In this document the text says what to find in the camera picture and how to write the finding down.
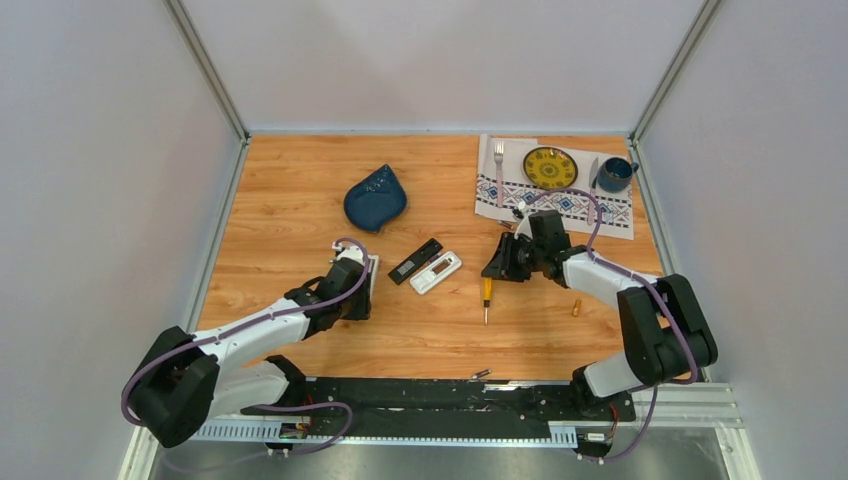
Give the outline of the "white remote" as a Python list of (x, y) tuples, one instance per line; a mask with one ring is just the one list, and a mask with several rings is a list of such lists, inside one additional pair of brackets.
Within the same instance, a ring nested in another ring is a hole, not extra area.
[(370, 299), (373, 298), (373, 295), (376, 290), (376, 282), (378, 277), (378, 270), (380, 265), (380, 257), (376, 254), (368, 255), (368, 276), (367, 276), (367, 286), (368, 286), (368, 296)]
[(409, 283), (419, 295), (425, 295), (456, 272), (463, 262), (453, 251), (445, 252), (410, 278)]

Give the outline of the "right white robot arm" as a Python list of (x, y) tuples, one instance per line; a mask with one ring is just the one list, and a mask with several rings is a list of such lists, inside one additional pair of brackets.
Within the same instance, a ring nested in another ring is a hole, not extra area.
[(576, 369), (570, 404), (579, 416), (598, 417), (611, 397), (654, 387), (714, 364), (718, 348), (689, 280), (680, 274), (643, 275), (584, 245), (572, 244), (555, 210), (525, 217), (501, 235), (481, 275), (524, 282), (535, 273), (591, 295), (619, 314), (621, 352)]

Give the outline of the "yellow handled screwdriver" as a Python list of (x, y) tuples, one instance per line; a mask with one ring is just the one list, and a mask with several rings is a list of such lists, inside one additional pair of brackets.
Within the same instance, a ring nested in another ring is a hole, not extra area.
[(483, 279), (482, 286), (482, 306), (483, 306), (483, 318), (484, 324), (487, 325), (489, 323), (489, 311), (492, 300), (492, 292), (493, 292), (493, 280), (491, 278)]

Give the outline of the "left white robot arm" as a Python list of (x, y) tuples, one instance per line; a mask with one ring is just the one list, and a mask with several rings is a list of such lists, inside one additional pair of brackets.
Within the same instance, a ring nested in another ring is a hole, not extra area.
[(271, 405), (283, 415), (296, 413), (306, 398), (305, 376), (274, 349), (339, 320), (368, 319), (376, 260), (337, 259), (326, 275), (223, 327), (165, 329), (125, 385), (123, 413), (163, 447), (178, 446), (206, 421), (246, 408)]

